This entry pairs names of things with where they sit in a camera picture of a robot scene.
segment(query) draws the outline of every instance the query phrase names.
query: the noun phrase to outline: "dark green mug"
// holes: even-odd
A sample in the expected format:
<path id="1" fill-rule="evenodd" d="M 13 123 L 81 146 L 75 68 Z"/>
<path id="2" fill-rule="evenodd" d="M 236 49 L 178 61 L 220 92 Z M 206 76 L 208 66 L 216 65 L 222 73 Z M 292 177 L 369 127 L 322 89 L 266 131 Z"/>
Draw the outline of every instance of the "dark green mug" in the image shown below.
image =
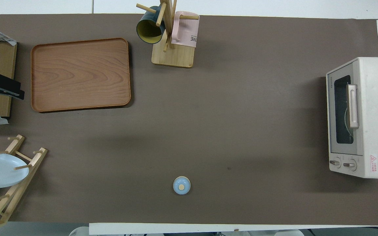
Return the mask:
<path id="1" fill-rule="evenodd" d="M 165 25 L 164 21 L 161 21 L 160 26 L 156 26 L 161 7 L 152 6 L 150 8 L 154 9 L 156 13 L 147 11 L 136 25 L 136 33 L 144 42 L 154 44 L 158 43 L 161 40 L 162 34 L 165 30 Z"/>

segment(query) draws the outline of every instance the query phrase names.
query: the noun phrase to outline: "wooden tray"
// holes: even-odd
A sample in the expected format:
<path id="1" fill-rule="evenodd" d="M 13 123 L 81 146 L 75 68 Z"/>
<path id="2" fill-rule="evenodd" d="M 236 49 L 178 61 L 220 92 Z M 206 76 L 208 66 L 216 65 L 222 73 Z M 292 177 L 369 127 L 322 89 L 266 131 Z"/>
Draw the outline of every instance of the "wooden tray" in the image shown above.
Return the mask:
<path id="1" fill-rule="evenodd" d="M 37 112 L 123 106 L 131 99 L 122 38 L 37 45 L 31 53 L 31 107 Z"/>

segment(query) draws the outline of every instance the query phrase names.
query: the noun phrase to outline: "toaster oven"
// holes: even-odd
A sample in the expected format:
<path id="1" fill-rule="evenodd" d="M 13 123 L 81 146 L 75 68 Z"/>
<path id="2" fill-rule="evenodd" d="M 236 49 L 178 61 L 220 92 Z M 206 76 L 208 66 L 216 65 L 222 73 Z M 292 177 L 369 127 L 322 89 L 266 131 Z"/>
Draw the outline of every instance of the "toaster oven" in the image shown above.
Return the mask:
<path id="1" fill-rule="evenodd" d="M 378 58 L 355 58 L 326 74 L 329 168 L 378 178 Z"/>

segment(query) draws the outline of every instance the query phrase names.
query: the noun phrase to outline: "oven knob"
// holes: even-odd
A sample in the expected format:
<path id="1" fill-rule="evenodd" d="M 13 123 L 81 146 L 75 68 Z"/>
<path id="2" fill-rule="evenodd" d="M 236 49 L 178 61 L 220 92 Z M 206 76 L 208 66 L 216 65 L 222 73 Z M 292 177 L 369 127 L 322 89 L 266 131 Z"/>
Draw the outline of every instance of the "oven knob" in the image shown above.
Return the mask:
<path id="1" fill-rule="evenodd" d="M 347 163 L 344 163 L 343 166 L 350 168 L 352 171 L 357 170 L 357 162 L 353 159 L 349 160 Z"/>
<path id="2" fill-rule="evenodd" d="M 341 163 L 337 160 L 330 160 L 329 163 L 334 165 L 334 166 L 340 166 L 341 165 Z"/>
<path id="3" fill-rule="evenodd" d="M 344 163 L 344 166 L 345 167 L 349 167 L 349 168 L 355 168 L 355 164 L 354 163 Z"/>

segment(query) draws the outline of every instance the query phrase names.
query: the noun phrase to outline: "oven door handle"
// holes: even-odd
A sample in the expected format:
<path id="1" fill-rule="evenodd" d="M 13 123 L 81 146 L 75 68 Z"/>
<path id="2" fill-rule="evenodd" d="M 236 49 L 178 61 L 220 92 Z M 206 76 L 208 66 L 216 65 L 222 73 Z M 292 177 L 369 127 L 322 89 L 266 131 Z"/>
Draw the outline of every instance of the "oven door handle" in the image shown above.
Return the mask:
<path id="1" fill-rule="evenodd" d="M 348 95 L 348 127 L 358 128 L 357 85 L 346 85 Z"/>

